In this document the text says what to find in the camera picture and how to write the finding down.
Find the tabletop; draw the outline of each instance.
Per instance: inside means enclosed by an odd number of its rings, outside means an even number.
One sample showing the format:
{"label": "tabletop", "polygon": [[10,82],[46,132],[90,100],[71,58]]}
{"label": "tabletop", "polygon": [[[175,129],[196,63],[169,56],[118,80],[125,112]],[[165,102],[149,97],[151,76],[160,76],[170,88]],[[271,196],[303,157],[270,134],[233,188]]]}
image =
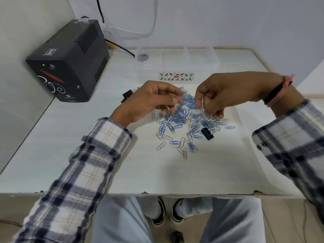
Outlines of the tabletop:
{"label": "tabletop", "polygon": [[[215,51],[220,61],[219,72],[267,71],[250,50]],[[0,174],[0,193],[46,191],[68,165],[69,155],[81,144],[81,137],[96,120],[110,116],[123,99],[123,93],[141,86],[132,57],[117,50],[110,50],[110,54],[89,102],[70,104],[53,100]],[[197,84],[177,86],[184,86],[194,95]],[[250,138],[249,118],[240,118],[247,110],[251,110],[248,104],[226,109],[226,118],[236,128],[219,131],[212,142],[195,140],[199,150],[189,153],[187,160],[169,144],[156,150],[160,142],[156,137],[159,124],[152,119],[152,114],[131,124],[128,129],[134,138],[117,162],[107,192],[136,195],[245,195],[254,191],[299,194],[287,178],[256,154]],[[176,134],[174,139],[180,139],[185,130],[179,129]]]}

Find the person's left hand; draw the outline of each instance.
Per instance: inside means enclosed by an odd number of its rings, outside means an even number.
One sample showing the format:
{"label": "person's left hand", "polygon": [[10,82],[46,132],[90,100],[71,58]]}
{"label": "person's left hand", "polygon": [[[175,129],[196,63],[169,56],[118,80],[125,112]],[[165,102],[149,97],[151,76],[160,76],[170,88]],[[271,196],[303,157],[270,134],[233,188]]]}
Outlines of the person's left hand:
{"label": "person's left hand", "polygon": [[161,109],[165,115],[168,111],[167,106],[172,113],[176,112],[174,105],[183,104],[180,98],[184,92],[178,87],[159,81],[147,81],[126,101],[117,107],[110,118],[124,127],[130,123],[139,121],[153,109]]}

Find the sleeve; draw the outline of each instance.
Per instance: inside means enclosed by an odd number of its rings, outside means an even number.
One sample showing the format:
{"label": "sleeve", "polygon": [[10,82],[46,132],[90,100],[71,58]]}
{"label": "sleeve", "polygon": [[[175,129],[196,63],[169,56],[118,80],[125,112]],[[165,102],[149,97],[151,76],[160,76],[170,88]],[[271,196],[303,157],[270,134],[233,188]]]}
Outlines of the sleeve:
{"label": "sleeve", "polygon": [[120,124],[99,119],[62,175],[35,203],[14,242],[83,242],[115,162],[131,139]]}
{"label": "sleeve", "polygon": [[324,116],[310,100],[252,134],[272,165],[290,178],[324,223]]}

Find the ventilation slot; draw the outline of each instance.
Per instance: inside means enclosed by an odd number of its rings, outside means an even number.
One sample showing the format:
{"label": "ventilation slot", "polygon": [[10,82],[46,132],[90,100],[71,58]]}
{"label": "ventilation slot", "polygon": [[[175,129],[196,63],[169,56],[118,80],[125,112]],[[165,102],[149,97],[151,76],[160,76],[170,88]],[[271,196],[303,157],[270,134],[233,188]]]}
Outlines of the ventilation slot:
{"label": "ventilation slot", "polygon": [[107,64],[107,57],[105,56],[103,58],[103,61],[100,64],[99,68],[98,68],[98,71],[95,74],[95,79],[96,79],[97,82],[99,81],[99,78],[100,78],[100,76],[101,76],[101,74],[103,72],[103,69],[105,69],[106,64]]}
{"label": "ventilation slot", "polygon": [[74,42],[80,45],[82,52],[85,54],[93,41],[97,38],[98,32],[94,24],[90,24],[89,27],[82,32],[82,34],[75,39]]}

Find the bracelet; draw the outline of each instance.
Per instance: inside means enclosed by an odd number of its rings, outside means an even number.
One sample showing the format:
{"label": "bracelet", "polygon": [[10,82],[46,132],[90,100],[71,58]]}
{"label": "bracelet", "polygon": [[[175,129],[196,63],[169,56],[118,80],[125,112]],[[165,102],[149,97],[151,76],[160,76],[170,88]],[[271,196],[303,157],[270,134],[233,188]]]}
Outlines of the bracelet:
{"label": "bracelet", "polygon": [[264,104],[267,107],[272,106],[274,103],[276,103],[286,92],[288,86],[292,83],[293,78],[296,74],[292,74],[291,76],[284,76],[284,81],[279,84],[277,87],[275,87],[267,97],[264,98]]}

